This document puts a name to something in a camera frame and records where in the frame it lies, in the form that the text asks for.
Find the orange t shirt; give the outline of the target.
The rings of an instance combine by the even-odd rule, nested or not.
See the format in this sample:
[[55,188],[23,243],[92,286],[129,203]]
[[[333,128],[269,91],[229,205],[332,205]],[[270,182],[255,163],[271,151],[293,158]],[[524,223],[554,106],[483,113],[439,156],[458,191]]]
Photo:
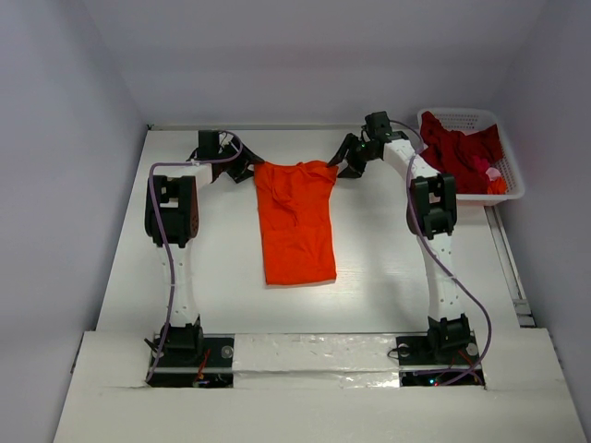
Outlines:
[[330,198],[338,168],[326,162],[254,168],[265,281],[299,286],[337,277]]

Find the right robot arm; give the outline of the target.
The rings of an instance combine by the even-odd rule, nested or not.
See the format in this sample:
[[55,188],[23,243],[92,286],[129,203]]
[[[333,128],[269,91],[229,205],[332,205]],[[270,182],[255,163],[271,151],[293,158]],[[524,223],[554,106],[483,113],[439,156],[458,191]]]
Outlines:
[[407,225],[420,246],[428,282],[428,329],[398,337],[396,359],[402,365],[452,365],[455,355],[472,342],[452,272],[452,233],[457,223],[454,177],[417,154],[408,136],[392,129],[384,111],[365,117],[360,136],[347,134],[329,165],[344,162],[338,176],[357,179],[367,163],[377,159],[405,179]]

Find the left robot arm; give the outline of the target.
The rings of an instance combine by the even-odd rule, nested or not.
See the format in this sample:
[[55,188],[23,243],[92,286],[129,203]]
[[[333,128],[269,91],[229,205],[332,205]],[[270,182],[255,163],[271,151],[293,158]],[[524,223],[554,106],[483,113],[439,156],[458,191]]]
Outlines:
[[156,162],[149,169],[144,229],[163,256],[166,317],[150,343],[154,357],[177,357],[186,365],[204,354],[200,312],[194,295],[192,246],[199,231],[199,190],[222,174],[240,183],[263,159],[234,132],[200,130],[198,146],[183,162]]

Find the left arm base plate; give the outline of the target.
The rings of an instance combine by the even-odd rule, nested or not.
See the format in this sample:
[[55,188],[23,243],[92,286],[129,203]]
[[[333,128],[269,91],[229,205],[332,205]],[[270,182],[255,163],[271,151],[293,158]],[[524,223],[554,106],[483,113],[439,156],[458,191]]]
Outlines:
[[206,335],[202,356],[165,353],[148,385],[154,388],[226,389],[234,385],[234,335]]

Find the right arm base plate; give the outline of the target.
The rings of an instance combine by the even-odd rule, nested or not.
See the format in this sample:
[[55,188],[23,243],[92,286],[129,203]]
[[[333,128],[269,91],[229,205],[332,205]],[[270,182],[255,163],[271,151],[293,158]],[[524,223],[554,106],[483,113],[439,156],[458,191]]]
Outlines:
[[398,364],[402,387],[480,386],[486,385],[480,365],[470,373],[454,380],[470,369],[479,357],[475,337],[451,354],[436,357],[428,339],[422,335],[398,336],[387,356]]

